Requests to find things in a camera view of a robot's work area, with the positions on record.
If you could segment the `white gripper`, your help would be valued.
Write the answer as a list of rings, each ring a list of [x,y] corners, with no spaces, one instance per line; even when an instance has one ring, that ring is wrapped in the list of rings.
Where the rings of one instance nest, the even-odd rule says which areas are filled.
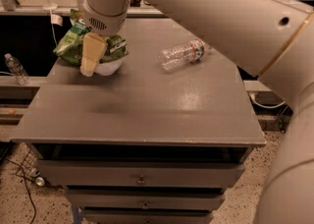
[[[86,0],[82,7],[85,24],[93,32],[87,33],[83,38],[80,72],[91,77],[107,49],[107,42],[100,35],[117,34],[125,22],[127,12],[115,16],[103,15],[93,10]]]

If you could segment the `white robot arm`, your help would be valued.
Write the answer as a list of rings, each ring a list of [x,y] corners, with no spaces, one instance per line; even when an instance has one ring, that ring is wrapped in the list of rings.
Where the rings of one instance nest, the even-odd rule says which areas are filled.
[[[285,101],[293,115],[254,224],[314,224],[314,17],[294,0],[145,0]],[[84,0],[98,33],[117,33],[129,0]]]

